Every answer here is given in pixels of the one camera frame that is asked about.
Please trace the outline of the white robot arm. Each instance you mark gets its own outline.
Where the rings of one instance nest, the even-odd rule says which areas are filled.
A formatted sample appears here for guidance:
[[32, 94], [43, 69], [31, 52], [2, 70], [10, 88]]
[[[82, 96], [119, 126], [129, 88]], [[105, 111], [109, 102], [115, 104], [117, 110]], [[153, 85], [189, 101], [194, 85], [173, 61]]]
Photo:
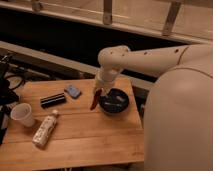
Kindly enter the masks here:
[[122, 70], [157, 78], [144, 113], [144, 171], [213, 171], [213, 44], [98, 54], [95, 88], [108, 93]]

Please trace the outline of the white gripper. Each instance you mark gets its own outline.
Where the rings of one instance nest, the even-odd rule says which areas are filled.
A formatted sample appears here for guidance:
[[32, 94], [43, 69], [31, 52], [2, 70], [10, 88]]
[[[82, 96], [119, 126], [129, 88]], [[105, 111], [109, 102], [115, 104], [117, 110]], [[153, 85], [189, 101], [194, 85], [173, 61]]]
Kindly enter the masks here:
[[101, 95], [103, 98], [108, 98], [108, 91], [114, 86], [116, 77], [119, 73], [115, 70], [100, 69], [95, 76], [94, 99]]

